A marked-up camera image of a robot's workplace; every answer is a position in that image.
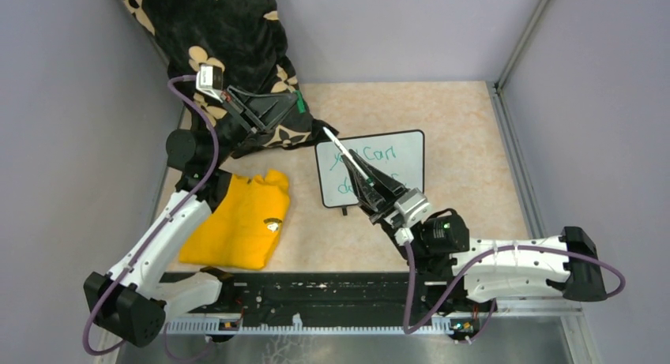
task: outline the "whiteboard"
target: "whiteboard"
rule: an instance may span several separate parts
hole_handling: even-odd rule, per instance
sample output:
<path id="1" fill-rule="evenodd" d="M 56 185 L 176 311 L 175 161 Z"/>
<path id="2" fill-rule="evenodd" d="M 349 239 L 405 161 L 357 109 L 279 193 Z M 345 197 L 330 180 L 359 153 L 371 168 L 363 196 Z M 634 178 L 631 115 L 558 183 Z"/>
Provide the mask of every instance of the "whiteboard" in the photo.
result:
<path id="1" fill-rule="evenodd" d="M 423 192 L 423 131 L 415 129 L 396 133 L 382 133 L 365 137 L 340 139 L 370 165 L 402 182 L 408 188 Z M 314 147 L 321 199 L 327 208 L 356 205 L 351 179 L 342 154 L 332 141 L 323 141 Z"/>

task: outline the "gray wall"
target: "gray wall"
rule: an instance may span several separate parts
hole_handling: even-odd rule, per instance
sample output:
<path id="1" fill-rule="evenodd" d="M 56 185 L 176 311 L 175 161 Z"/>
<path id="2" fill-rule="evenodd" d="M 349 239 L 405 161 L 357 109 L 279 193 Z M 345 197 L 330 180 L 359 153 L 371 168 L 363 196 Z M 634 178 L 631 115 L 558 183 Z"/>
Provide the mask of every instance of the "gray wall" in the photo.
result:
<path id="1" fill-rule="evenodd" d="M 548 233 L 584 227 L 627 276 L 586 307 L 606 363 L 670 355 L 668 5 L 555 0 L 504 92 Z"/>
<path id="2" fill-rule="evenodd" d="M 496 80 L 538 0 L 277 0 L 302 82 Z"/>
<path id="3" fill-rule="evenodd" d="M 81 286 L 148 226 L 179 102 L 119 0 L 0 0 L 0 36 L 0 361 L 90 362 Z"/>

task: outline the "black floral fabric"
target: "black floral fabric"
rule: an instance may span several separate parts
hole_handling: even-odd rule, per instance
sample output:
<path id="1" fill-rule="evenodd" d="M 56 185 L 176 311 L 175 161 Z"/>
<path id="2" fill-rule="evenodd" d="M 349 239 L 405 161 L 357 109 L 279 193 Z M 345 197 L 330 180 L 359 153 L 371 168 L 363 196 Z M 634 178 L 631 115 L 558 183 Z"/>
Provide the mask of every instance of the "black floral fabric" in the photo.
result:
<path id="1" fill-rule="evenodd" d="M 169 57 L 168 76 L 194 74 L 202 63 L 224 71 L 224 86 L 266 94 L 299 90 L 295 68 L 286 55 L 288 41 L 275 0 L 122 0 Z M 214 99 L 178 89 L 205 112 L 217 130 L 228 129 L 227 111 Z M 327 139 L 325 122 L 297 108 L 271 132 L 247 138 L 233 157 L 263 148 L 296 148 Z M 204 129 L 194 118 L 192 129 Z"/>

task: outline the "yellow shirt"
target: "yellow shirt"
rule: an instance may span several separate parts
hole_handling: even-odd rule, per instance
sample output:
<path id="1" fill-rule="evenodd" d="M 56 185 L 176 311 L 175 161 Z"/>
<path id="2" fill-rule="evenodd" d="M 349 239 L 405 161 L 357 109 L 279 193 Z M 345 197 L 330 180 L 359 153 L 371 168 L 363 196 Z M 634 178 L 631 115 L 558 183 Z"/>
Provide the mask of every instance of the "yellow shirt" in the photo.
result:
<path id="1" fill-rule="evenodd" d="M 265 178 L 232 175 L 225 198 L 183 245 L 179 261 L 263 269 L 277 247 L 289 204 L 285 174 L 271 169 Z"/>

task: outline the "marker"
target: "marker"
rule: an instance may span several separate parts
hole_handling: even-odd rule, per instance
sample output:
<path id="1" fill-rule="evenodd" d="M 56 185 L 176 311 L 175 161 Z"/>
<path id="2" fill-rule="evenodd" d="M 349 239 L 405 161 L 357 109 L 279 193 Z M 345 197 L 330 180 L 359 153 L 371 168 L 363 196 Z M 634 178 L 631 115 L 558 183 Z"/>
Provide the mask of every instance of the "marker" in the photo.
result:
<path id="1" fill-rule="evenodd" d="M 339 139 L 337 139 L 337 137 L 333 134 L 333 132 L 330 131 L 328 127 L 325 126 L 323 127 L 323 132 L 326 133 L 326 136 L 335 144 L 335 147 L 337 147 L 340 150 L 340 152 L 342 152 L 342 155 L 346 156 L 347 159 L 349 159 L 349 161 L 351 161 L 352 164 L 354 164 L 356 170 L 360 173 L 361 176 L 363 176 L 363 178 L 365 178 L 365 182 L 367 182 L 370 185 L 374 185 L 374 183 L 372 182 L 372 178 L 370 178 L 370 176 L 368 176 L 367 173 L 365 173 L 363 168 L 361 168 L 360 165 L 358 165 L 358 163 L 354 160 L 352 154 L 349 153 L 349 150 L 342 144 L 342 142 Z"/>

